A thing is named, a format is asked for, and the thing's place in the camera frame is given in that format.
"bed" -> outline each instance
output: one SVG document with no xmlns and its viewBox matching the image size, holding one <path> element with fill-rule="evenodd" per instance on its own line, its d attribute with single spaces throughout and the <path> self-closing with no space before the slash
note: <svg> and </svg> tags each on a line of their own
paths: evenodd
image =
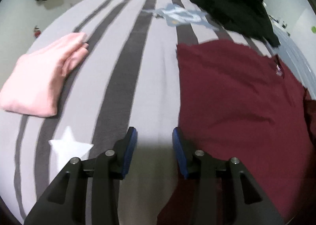
<svg viewBox="0 0 316 225">
<path fill-rule="evenodd" d="M 177 182 L 172 149 L 180 109 L 176 45 L 229 39 L 262 56 L 276 50 L 226 31 L 189 0 L 84 0 L 56 19 L 28 53 L 70 32 L 88 35 L 89 55 L 67 78 L 58 114 L 39 118 L 0 111 L 0 196 L 23 223 L 71 157 L 94 158 L 134 126 L 138 143 L 119 186 L 119 220 L 155 224 Z M 312 87 L 316 80 L 308 63 L 279 33 L 285 37 L 281 46 L 293 50 L 284 52 L 284 61 Z M 86 224 L 91 224 L 90 211 Z"/>
</svg>

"pink towel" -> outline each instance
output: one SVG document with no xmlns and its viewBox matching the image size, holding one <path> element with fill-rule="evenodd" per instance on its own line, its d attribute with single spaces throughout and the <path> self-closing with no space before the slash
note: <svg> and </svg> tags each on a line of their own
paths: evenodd
<svg viewBox="0 0 316 225">
<path fill-rule="evenodd" d="M 85 33 L 71 33 L 22 55 L 2 87 L 0 107 L 41 117 L 56 115 L 64 79 L 88 53 L 85 38 Z"/>
</svg>

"maroon shirt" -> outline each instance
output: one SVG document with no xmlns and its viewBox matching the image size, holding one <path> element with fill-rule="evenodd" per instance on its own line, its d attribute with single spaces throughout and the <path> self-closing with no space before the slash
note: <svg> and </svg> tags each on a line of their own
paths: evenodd
<svg viewBox="0 0 316 225">
<path fill-rule="evenodd" d="M 177 50 L 184 137 L 215 158 L 238 157 L 292 218 L 314 184 L 315 101 L 278 56 L 228 40 Z M 187 225 L 192 192 L 180 179 L 158 224 Z"/>
</svg>

